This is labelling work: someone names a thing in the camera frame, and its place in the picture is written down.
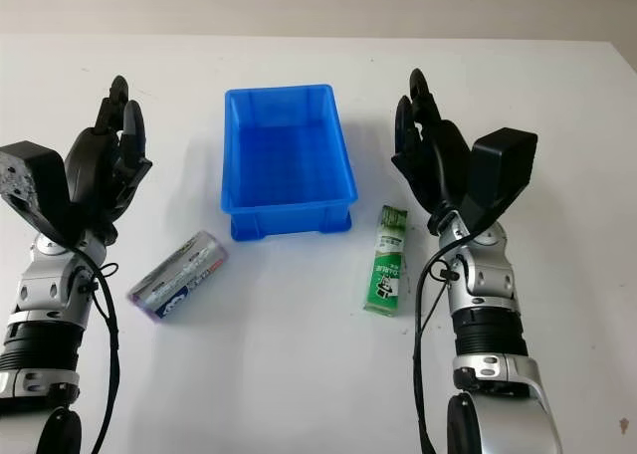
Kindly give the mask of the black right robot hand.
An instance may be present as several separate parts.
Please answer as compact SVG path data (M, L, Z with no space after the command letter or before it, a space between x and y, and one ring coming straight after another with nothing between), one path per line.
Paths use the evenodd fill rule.
M469 155L456 125L441 117L422 71L414 69L409 94L397 105L391 161L430 215L427 228L433 235L444 229L445 217L460 206Z

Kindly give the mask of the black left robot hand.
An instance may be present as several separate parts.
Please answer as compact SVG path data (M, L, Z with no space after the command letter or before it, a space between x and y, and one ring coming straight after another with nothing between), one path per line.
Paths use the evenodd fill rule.
M65 159L71 202L88 230L109 246L114 222L130 205L152 162L145 154L143 115L128 97L126 79L116 76L103 98L95 125L84 129Z

